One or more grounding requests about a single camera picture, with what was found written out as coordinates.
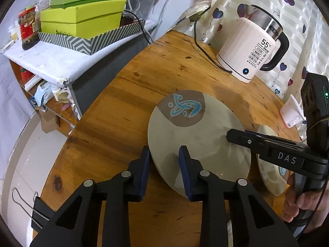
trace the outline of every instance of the bolt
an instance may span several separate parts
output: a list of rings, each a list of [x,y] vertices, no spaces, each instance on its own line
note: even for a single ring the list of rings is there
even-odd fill
[[[83,182],[83,185],[85,186],[85,187],[90,187],[90,186],[92,186],[93,185],[93,181],[92,180],[90,180],[90,179],[88,179],[88,180],[86,180],[85,182]]]
[[[237,182],[240,186],[246,186],[248,184],[247,180],[243,178],[239,179]]]
[[[130,176],[131,176],[131,172],[129,172],[129,171],[123,171],[123,172],[121,173],[121,176],[122,176],[122,177],[130,177]]]
[[[200,175],[202,175],[202,176],[209,176],[210,173],[209,173],[209,171],[207,171],[207,170],[202,170],[202,171],[200,172]]]

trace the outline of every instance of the chevron patterned box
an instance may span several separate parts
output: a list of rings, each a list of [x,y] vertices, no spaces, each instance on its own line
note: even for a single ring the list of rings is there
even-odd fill
[[[145,20],[141,19],[140,22],[144,27]],[[140,31],[142,31],[142,29],[139,23],[134,22],[132,24],[97,35],[91,39],[60,34],[47,34],[42,32],[38,32],[38,35],[40,41],[56,44],[87,55],[92,55],[104,47]]]

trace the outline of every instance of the brand label on kettle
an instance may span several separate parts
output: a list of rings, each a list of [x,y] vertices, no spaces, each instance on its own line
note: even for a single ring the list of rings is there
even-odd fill
[[[271,45],[265,39],[257,43],[252,52],[249,54],[247,62],[254,68],[259,66],[261,62],[266,58]]]
[[[273,32],[275,36],[278,36],[279,35],[278,31],[276,29],[274,29],[274,27],[272,25],[269,26],[269,30],[271,32]]]

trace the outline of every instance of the wooden table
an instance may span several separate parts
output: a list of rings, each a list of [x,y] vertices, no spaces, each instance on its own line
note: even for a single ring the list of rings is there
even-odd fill
[[[215,58],[214,49],[203,48]],[[125,170],[147,145],[154,107],[186,89],[222,101],[245,129],[265,124],[280,137],[299,141],[297,129],[288,129],[279,115],[282,101],[261,80],[237,80],[213,66],[191,37],[171,31],[131,60],[90,106],[57,157],[41,198],[57,210],[84,180],[100,182]],[[284,195],[266,191],[254,157],[248,180],[280,215]],[[146,196],[130,203],[129,223],[132,247],[198,246],[201,203],[173,191],[151,163]]]

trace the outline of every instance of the jar label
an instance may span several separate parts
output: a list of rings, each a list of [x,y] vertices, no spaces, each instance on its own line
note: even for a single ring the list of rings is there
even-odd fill
[[[30,37],[33,33],[36,32],[36,23],[34,19],[30,23],[23,23],[20,25],[20,32],[22,40]]]

